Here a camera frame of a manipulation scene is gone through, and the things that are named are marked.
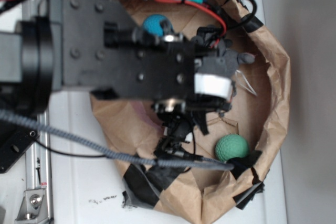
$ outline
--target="green ball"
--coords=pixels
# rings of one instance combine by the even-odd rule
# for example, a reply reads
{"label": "green ball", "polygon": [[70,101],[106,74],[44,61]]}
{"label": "green ball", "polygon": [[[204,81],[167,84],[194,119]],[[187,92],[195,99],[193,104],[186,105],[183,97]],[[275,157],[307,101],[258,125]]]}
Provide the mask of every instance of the green ball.
{"label": "green ball", "polygon": [[228,161],[234,157],[246,157],[248,155],[248,143],[242,136],[230,134],[223,136],[216,144],[216,157],[222,161]]}

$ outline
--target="zip tie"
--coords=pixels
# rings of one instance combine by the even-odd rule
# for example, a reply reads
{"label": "zip tie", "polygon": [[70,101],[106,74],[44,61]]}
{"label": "zip tie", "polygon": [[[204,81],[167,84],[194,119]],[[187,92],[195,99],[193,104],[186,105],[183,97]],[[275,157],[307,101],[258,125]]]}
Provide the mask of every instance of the zip tie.
{"label": "zip tie", "polygon": [[[238,78],[238,73],[240,73],[241,76],[243,76],[243,79],[244,79],[245,83],[247,84],[247,86],[244,86],[244,85],[240,82],[240,80],[239,80],[239,78]],[[250,85],[250,83],[248,82],[246,76],[244,75],[244,73],[243,73],[242,71],[240,71],[240,70],[237,69],[236,72],[235,72],[235,75],[236,75],[236,80],[237,80],[238,84],[239,84],[242,88],[246,89],[248,92],[250,92],[251,94],[255,95],[256,97],[258,96],[257,92],[252,88],[252,86]]]}

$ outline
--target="gray wall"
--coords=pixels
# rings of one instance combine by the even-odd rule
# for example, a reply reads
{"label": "gray wall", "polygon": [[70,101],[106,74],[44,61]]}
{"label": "gray wall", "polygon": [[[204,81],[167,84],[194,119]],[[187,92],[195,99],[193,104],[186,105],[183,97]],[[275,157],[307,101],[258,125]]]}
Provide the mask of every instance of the gray wall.
{"label": "gray wall", "polygon": [[336,0],[263,0],[291,57],[291,117],[282,147],[289,224],[335,223]]}

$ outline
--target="screw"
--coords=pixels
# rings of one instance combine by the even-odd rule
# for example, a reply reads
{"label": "screw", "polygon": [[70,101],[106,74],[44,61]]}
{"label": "screw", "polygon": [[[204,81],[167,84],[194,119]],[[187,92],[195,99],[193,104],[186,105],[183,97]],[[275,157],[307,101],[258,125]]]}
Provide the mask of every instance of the screw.
{"label": "screw", "polygon": [[95,7],[96,7],[96,11],[99,13],[102,13],[104,11],[104,6],[101,3],[96,3]]}
{"label": "screw", "polygon": [[105,52],[103,50],[98,50],[96,52],[96,58],[98,60],[103,60],[105,58]]}
{"label": "screw", "polygon": [[178,63],[181,63],[181,62],[183,61],[183,55],[182,55],[182,54],[177,54],[177,55],[176,55],[176,61],[177,61]]}
{"label": "screw", "polygon": [[143,81],[143,79],[145,78],[145,75],[143,73],[138,74],[138,81]]}
{"label": "screw", "polygon": [[70,50],[70,54],[74,59],[78,59],[80,57],[80,51],[78,50],[78,48],[72,48]]}
{"label": "screw", "polygon": [[25,220],[31,220],[33,218],[33,214],[31,212],[28,212],[25,214]]}
{"label": "screw", "polygon": [[70,0],[70,5],[73,7],[73,9],[78,9],[80,6],[79,0]]}
{"label": "screw", "polygon": [[184,75],[182,73],[179,73],[176,77],[176,80],[178,82],[178,84],[182,84],[184,82]]}
{"label": "screw", "polygon": [[34,195],[32,195],[32,196],[30,197],[30,203],[31,203],[33,206],[35,206],[35,205],[41,203],[41,201],[42,201],[42,198],[41,198],[41,196],[39,196],[38,194],[34,194]]}
{"label": "screw", "polygon": [[144,51],[138,51],[138,57],[140,59],[142,59],[145,56],[145,52]]}

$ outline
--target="paper bag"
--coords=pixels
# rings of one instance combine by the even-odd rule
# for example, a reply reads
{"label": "paper bag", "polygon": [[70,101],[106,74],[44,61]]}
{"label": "paper bag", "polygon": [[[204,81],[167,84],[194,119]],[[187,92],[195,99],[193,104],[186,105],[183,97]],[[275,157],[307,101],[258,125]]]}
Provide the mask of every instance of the paper bag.
{"label": "paper bag", "polygon": [[[249,14],[237,0],[213,1],[236,22]],[[121,0],[121,3],[139,25],[151,14],[162,14],[171,21],[175,31],[188,38],[195,36],[200,26],[218,26],[207,14],[185,5],[142,0]],[[180,174],[171,169],[116,161],[127,189],[126,202],[178,215],[194,224],[208,224],[237,205],[265,179],[287,134],[290,62],[265,26],[255,20],[249,24],[244,29],[229,31],[227,38],[233,41],[235,50],[256,56],[252,65],[242,65],[239,69],[257,96],[237,86],[233,108],[224,118],[216,113],[207,115],[210,134],[203,136],[194,129],[197,153],[211,158],[215,158],[215,144],[222,136],[232,133],[243,136],[251,151],[247,159],[241,160],[245,169],[217,172],[193,168]],[[163,129],[150,103],[92,98],[92,110],[112,150],[155,158],[153,151]],[[183,147],[192,150],[192,146],[184,144]]]}

